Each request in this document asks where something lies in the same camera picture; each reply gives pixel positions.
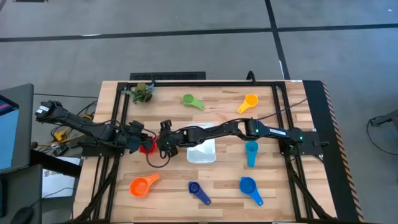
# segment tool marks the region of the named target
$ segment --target gray floor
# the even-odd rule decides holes
[[[394,0],[272,0],[279,27],[398,22]],[[261,0],[50,0],[7,1],[0,37],[108,34],[165,30],[270,27]],[[284,32],[280,39],[291,79],[327,82],[367,222],[398,220],[398,157],[378,151],[366,136],[369,118],[398,109],[398,29]],[[31,82],[35,92],[98,95],[103,80],[130,72],[206,71],[208,79],[281,79],[271,33],[140,37],[0,43],[0,89]],[[35,96],[34,105],[61,100],[78,112],[87,99]],[[32,139],[50,140],[51,125],[34,123]],[[383,148],[398,153],[398,133],[387,124],[371,130]],[[70,203],[44,213],[62,222]]]

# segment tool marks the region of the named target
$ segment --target wooden table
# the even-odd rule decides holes
[[[285,84],[290,105],[306,99],[302,82]],[[117,82],[103,82],[95,122],[111,119],[116,86]],[[191,93],[204,102],[205,110],[185,106],[181,97],[186,93]],[[238,114],[238,106],[249,93],[258,95],[258,105]],[[123,97],[120,100],[118,119]],[[283,109],[281,94],[279,98]],[[294,106],[291,111],[296,127],[304,131],[314,128],[307,101]],[[272,113],[275,113],[274,100],[271,88],[267,86],[156,87],[150,102],[129,104],[127,121],[137,120],[145,128],[158,132],[160,122],[166,119],[172,120],[172,129],[176,130],[192,123],[220,124],[234,118],[258,118]],[[276,116],[262,122],[267,126],[278,127]],[[250,168],[247,166],[244,141],[234,136],[218,138],[215,141],[217,159],[211,164],[191,164],[187,161],[186,150],[179,149],[178,155],[171,158],[167,166],[155,169],[147,164],[145,155],[139,152],[125,153],[119,165],[111,222],[294,221],[285,161],[280,155],[278,142],[268,138],[257,140],[259,151],[256,165]],[[76,215],[91,200],[97,159],[89,157],[84,161],[73,207]],[[155,165],[165,162],[158,153],[151,155],[149,159]],[[314,156],[302,156],[302,160],[309,191],[325,211],[335,217],[336,210],[323,163]],[[152,185],[146,197],[137,198],[129,194],[129,184],[135,177],[155,172],[161,178]],[[263,206],[258,207],[252,199],[240,192],[239,180],[242,176],[250,176],[256,180],[264,201]],[[193,180],[199,182],[211,198],[210,206],[204,205],[188,193],[188,182]],[[297,192],[298,197],[302,198],[300,191]],[[105,201],[102,201],[100,217],[104,215]],[[300,208],[304,217],[302,199]]]

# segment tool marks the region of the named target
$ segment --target yellow measuring cup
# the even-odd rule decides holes
[[[243,113],[248,108],[253,108],[255,107],[259,102],[259,97],[256,94],[248,94],[244,98],[244,102],[242,105],[238,108],[238,113]]]

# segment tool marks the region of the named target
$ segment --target green measuring cup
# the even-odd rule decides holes
[[[185,105],[196,106],[197,108],[204,110],[205,105],[198,99],[196,99],[192,94],[185,94],[182,96],[182,101]]]

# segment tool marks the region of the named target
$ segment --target small plant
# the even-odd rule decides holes
[[[145,83],[138,83],[135,90],[124,90],[123,93],[130,95],[132,101],[137,103],[137,101],[148,102],[152,98],[152,93],[154,92],[154,84],[146,85]]]

